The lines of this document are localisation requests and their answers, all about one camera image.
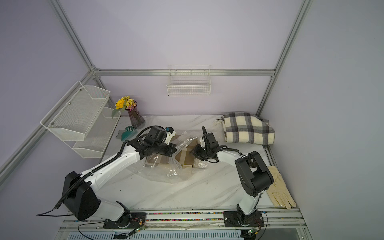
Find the clear plastic vacuum bag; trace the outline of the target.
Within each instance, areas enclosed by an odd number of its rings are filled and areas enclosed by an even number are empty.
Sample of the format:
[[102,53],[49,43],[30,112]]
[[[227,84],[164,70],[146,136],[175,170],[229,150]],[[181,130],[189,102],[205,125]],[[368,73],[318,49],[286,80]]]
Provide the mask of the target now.
[[178,183],[208,168],[209,163],[198,160],[193,150],[199,144],[202,134],[198,131],[176,133],[171,143],[176,145],[176,153],[171,157],[153,154],[128,167],[128,170],[153,182]]

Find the cream plaid scarf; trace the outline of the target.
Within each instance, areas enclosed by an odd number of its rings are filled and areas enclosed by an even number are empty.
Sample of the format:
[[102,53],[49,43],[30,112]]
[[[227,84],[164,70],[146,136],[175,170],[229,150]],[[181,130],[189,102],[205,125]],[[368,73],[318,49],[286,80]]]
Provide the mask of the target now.
[[227,143],[268,146],[275,142],[275,130],[269,121],[247,112],[224,113],[216,119],[216,124],[223,127]]

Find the tan plaid scarf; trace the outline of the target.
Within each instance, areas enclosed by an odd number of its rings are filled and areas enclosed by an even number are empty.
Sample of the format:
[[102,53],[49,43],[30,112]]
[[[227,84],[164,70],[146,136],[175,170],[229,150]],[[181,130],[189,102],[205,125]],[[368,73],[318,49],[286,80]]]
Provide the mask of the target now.
[[145,167],[170,167],[171,165],[178,165],[184,168],[193,168],[195,157],[193,156],[193,149],[198,144],[198,139],[194,138],[192,140],[187,140],[187,142],[182,142],[179,140],[174,141],[175,144],[185,146],[178,152],[176,155],[172,157],[166,157],[163,155],[152,155],[146,159]]

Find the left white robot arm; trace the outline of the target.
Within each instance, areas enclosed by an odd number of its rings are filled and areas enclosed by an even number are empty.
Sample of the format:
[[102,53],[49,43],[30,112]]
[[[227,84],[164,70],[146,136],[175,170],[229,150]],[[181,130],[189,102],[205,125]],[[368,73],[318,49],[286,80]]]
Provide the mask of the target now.
[[132,219],[130,210],[121,202],[98,198],[97,192],[125,168],[153,154],[171,157],[176,145],[171,143],[173,128],[150,126],[132,140],[124,141],[120,150],[99,165],[80,174],[71,172],[65,177],[63,194],[57,206],[64,204],[79,221],[99,217],[124,227]]

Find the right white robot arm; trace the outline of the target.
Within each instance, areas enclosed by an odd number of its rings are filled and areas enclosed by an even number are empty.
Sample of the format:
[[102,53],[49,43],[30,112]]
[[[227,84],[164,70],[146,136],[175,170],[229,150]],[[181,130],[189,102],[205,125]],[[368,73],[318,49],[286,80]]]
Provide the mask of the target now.
[[220,145],[214,134],[203,128],[203,135],[194,147],[193,155],[200,161],[226,163],[235,167],[246,193],[237,205],[237,218],[244,221],[255,216],[262,194],[274,183],[272,173],[259,152],[253,151],[244,155],[237,149]]

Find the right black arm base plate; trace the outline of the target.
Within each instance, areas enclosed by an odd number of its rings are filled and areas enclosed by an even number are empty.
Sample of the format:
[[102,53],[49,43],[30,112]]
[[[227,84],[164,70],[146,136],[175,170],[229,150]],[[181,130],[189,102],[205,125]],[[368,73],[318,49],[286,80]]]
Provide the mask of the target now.
[[250,215],[244,215],[239,211],[224,211],[225,227],[264,227],[262,212],[256,211]]

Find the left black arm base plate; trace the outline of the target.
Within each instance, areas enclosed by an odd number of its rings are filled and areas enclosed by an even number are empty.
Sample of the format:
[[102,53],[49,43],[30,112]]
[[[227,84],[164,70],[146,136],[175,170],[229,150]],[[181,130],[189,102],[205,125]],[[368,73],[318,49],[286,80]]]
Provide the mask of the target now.
[[142,226],[146,221],[147,213],[131,212],[123,214],[118,221],[105,220],[104,229],[135,229]]

